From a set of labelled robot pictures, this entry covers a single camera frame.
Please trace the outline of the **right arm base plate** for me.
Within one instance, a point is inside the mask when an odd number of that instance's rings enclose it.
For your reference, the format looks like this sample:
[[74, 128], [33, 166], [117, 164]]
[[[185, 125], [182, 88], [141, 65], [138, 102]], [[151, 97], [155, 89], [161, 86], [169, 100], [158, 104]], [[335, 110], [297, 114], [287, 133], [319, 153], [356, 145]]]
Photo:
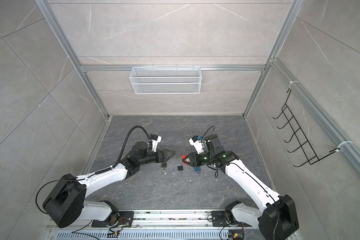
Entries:
[[245, 227], [250, 227], [252, 226], [251, 223], [254, 220], [254, 215], [243, 211], [234, 214], [230, 211], [215, 210], [211, 211], [206, 219], [211, 222], [214, 227], [223, 227], [225, 225], [232, 227], [244, 225]]

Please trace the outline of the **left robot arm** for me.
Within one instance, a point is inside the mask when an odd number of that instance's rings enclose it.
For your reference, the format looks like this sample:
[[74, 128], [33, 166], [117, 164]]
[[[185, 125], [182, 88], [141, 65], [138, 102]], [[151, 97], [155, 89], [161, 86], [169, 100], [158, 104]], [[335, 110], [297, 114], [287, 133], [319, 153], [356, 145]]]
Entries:
[[166, 163], [175, 151], [157, 149], [157, 141], [137, 142], [116, 166], [87, 175], [62, 176], [44, 200], [44, 212], [59, 228], [70, 226], [76, 221], [94, 221], [107, 227], [119, 223], [119, 210], [107, 200], [88, 201], [94, 192], [115, 182], [125, 180], [136, 174], [142, 165]]

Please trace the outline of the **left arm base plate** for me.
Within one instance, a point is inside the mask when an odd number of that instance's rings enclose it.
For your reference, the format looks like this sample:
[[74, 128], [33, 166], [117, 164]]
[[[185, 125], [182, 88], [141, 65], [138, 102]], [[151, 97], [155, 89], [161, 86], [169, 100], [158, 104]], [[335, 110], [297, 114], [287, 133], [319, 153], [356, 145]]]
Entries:
[[134, 219], [135, 212], [133, 211], [121, 211], [112, 213], [104, 222], [92, 221], [92, 228], [111, 228], [111, 227], [130, 227]]

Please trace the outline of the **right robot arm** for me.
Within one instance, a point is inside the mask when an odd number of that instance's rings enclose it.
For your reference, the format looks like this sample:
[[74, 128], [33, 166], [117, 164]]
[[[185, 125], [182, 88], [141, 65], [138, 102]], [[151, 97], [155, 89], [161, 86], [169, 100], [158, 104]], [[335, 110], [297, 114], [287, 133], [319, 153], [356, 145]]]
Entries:
[[225, 208], [224, 227], [247, 224], [258, 229], [266, 240], [285, 240], [300, 225], [296, 204], [289, 195], [281, 196], [256, 177], [232, 151], [226, 151], [216, 134], [189, 139], [194, 152], [183, 156], [182, 162], [191, 167], [211, 166], [233, 179], [254, 201], [256, 208], [240, 201]]

